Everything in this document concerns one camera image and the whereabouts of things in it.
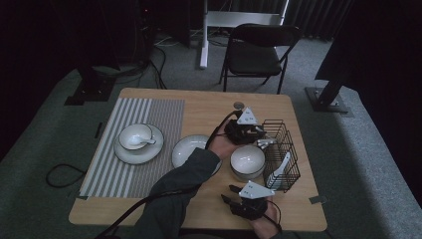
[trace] striped placemat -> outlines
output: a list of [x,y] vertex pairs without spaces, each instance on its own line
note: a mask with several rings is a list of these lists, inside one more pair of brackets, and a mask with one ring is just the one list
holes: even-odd
[[[147,196],[152,185],[173,168],[171,151],[180,140],[183,110],[183,100],[119,98],[80,195],[133,198]],[[118,134],[134,123],[152,124],[164,135],[161,152],[154,159],[138,165],[119,160],[113,149]]]

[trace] plate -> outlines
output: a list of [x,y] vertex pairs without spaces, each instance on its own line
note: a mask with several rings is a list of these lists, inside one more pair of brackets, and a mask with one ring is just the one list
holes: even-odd
[[[183,165],[183,163],[187,160],[187,158],[192,154],[193,150],[196,147],[205,148],[207,144],[208,136],[207,135],[200,135],[200,134],[193,134],[184,137],[173,148],[173,152],[171,153],[171,162],[173,163],[174,167],[179,167]],[[221,160],[217,164],[213,175],[220,169],[221,167]]]
[[151,124],[148,124],[148,126],[152,130],[152,139],[155,140],[155,144],[149,144],[140,149],[128,150],[121,146],[117,137],[114,141],[114,153],[118,159],[130,164],[141,164],[152,160],[161,152],[164,145],[164,136],[156,126]]

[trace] table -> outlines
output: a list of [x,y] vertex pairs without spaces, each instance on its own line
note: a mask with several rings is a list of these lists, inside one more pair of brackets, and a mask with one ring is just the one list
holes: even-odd
[[201,51],[200,68],[206,69],[208,66],[208,27],[228,27],[234,28],[245,23],[257,23],[264,25],[282,25],[289,0],[284,1],[280,14],[268,13],[248,13],[248,12],[221,12],[208,11],[208,0],[204,0],[204,19],[203,19],[203,40]]
[[[298,155],[301,177],[287,193],[277,191],[274,202],[282,209],[281,224],[285,230],[323,231],[326,221],[320,203],[311,204],[318,196],[317,186],[308,160],[295,111],[289,97],[283,95],[217,93],[150,89],[123,89],[120,98],[184,100],[181,137],[190,134],[209,135],[216,125],[234,110],[235,102],[250,107],[259,122],[268,119],[284,120],[290,131]],[[248,222],[231,214],[220,194],[236,198],[228,185],[245,185],[230,170],[230,161],[223,160],[220,170],[205,182],[192,198],[183,228],[250,229]],[[90,197],[76,198],[69,219],[74,224],[110,225],[136,198]],[[133,225],[142,213],[138,208],[121,225]]]

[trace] black wire rack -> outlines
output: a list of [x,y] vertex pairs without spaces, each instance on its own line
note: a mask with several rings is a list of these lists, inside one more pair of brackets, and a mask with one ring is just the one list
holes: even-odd
[[[301,177],[298,167],[298,156],[290,132],[286,129],[282,119],[266,119],[263,123],[266,131],[265,139],[275,139],[277,142],[264,148],[266,165],[263,171],[266,187],[287,192]],[[274,171],[280,167],[286,155],[290,153],[290,160],[282,174]]]

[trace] chair seat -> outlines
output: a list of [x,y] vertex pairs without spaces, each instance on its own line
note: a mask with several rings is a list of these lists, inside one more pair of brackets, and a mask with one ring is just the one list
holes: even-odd
[[263,48],[246,42],[232,45],[229,69],[235,75],[276,76],[282,70],[275,48]]

